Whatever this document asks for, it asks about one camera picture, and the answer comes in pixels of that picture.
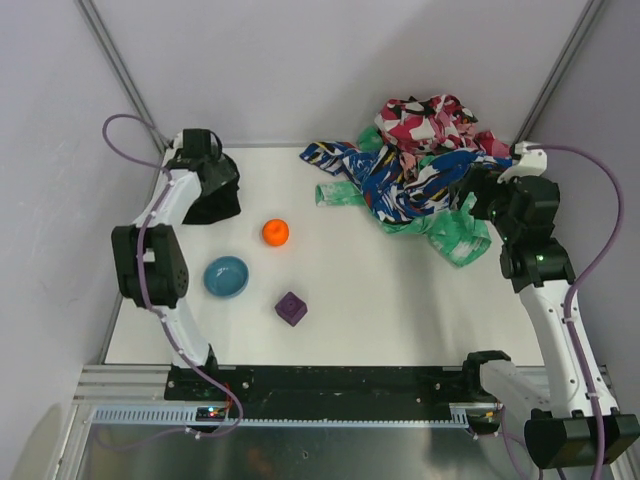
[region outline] white tabletop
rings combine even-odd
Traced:
[[[500,242],[456,269],[424,237],[384,233],[365,207],[316,207],[315,186],[340,178],[305,164],[301,150],[228,149],[240,169],[242,213],[176,227],[187,300],[221,364],[458,366],[477,350],[543,364],[524,307],[500,274]],[[271,218],[290,227],[279,248],[260,236]],[[223,255],[249,266],[247,288],[233,299],[211,296],[202,282]],[[309,309],[296,327],[274,311],[288,291]],[[171,362],[158,320],[131,300],[122,303],[106,362]]]

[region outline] blue plate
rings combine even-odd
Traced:
[[[249,281],[249,268],[238,257],[220,257],[204,272],[204,286],[216,297],[240,295]]]

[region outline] purple block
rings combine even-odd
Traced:
[[[307,304],[289,292],[276,305],[276,312],[285,322],[295,327],[307,314]]]

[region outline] orange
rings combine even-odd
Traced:
[[[289,225],[284,220],[274,218],[262,227],[262,238],[272,247],[279,247],[287,243],[289,239]]]

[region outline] gray floor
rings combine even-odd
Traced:
[[[124,445],[163,429],[100,427],[100,437],[105,443]],[[537,479],[527,457],[518,453],[525,471]],[[501,438],[473,441],[462,430],[416,428],[244,427],[228,437],[199,441],[178,433],[126,453],[104,450],[90,441],[81,471],[81,480],[518,478]],[[590,471],[566,473],[569,479],[588,479]],[[548,471],[544,478],[558,475]],[[602,478],[613,479],[608,469]]]

